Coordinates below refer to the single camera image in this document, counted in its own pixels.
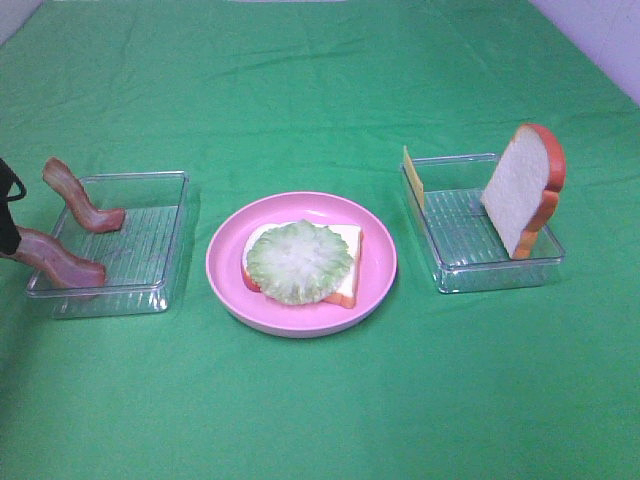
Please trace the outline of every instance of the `toy bread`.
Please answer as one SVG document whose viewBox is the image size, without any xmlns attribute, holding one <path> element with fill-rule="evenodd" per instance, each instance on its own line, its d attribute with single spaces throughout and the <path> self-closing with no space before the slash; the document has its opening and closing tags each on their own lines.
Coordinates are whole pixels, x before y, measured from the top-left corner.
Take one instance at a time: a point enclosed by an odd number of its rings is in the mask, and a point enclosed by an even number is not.
<svg viewBox="0 0 640 480">
<path fill-rule="evenodd" d="M 510 258 L 530 256 L 558 205 L 565 176 L 564 152 L 553 133 L 541 125 L 520 126 L 481 197 Z"/>
</svg>

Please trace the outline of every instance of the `white wall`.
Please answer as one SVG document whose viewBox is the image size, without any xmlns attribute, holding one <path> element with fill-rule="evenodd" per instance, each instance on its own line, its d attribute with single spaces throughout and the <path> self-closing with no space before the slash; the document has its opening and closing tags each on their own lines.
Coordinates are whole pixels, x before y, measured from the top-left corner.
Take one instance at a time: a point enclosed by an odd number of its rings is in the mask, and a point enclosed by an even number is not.
<svg viewBox="0 0 640 480">
<path fill-rule="evenodd" d="M 0 0 L 0 45 L 13 35 L 43 0 Z"/>
<path fill-rule="evenodd" d="M 640 105 L 640 0 L 530 0 Z"/>
</svg>

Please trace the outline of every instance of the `pink plate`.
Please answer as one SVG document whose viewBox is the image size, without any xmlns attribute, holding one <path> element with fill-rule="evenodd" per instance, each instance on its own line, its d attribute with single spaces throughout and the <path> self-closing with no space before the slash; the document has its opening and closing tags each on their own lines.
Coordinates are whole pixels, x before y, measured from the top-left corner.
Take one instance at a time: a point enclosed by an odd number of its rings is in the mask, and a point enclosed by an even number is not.
<svg viewBox="0 0 640 480">
<path fill-rule="evenodd" d="M 320 224 L 362 227 L 364 239 L 354 308 L 324 302 L 288 306 L 249 290 L 242 280 L 242 249 L 263 223 L 305 218 Z M 257 200 L 231 215 L 207 249 L 206 270 L 213 291 L 243 323 L 283 337 L 319 337 L 349 328 L 384 299 L 396 275 L 397 254 L 387 228 L 371 212 L 346 198 L 320 192 L 288 192 Z"/>
</svg>

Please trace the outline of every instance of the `black object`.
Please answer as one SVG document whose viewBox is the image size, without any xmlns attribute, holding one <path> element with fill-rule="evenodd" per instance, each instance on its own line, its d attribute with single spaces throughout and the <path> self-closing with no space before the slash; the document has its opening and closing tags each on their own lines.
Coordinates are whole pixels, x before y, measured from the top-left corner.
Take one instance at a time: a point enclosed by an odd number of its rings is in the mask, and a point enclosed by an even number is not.
<svg viewBox="0 0 640 480">
<path fill-rule="evenodd" d="M 13 184 L 18 186 L 20 193 L 9 196 Z M 0 158 L 0 252 L 5 255 L 13 255 L 18 250 L 18 245 L 22 238 L 18 233 L 18 227 L 13 223 L 11 212 L 9 212 L 9 202 L 20 200 L 27 194 L 27 189 L 9 168 L 9 165 Z"/>
</svg>

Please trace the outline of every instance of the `lettuce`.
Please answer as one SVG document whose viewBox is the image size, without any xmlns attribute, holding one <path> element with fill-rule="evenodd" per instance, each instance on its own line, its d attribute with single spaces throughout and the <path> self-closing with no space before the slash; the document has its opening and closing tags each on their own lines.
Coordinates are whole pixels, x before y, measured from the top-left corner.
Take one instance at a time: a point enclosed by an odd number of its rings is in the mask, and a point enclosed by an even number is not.
<svg viewBox="0 0 640 480">
<path fill-rule="evenodd" d="M 247 253 L 247 272 L 265 295 L 303 305 L 334 293 L 353 261 L 339 234 L 300 220 L 264 232 Z"/>
</svg>

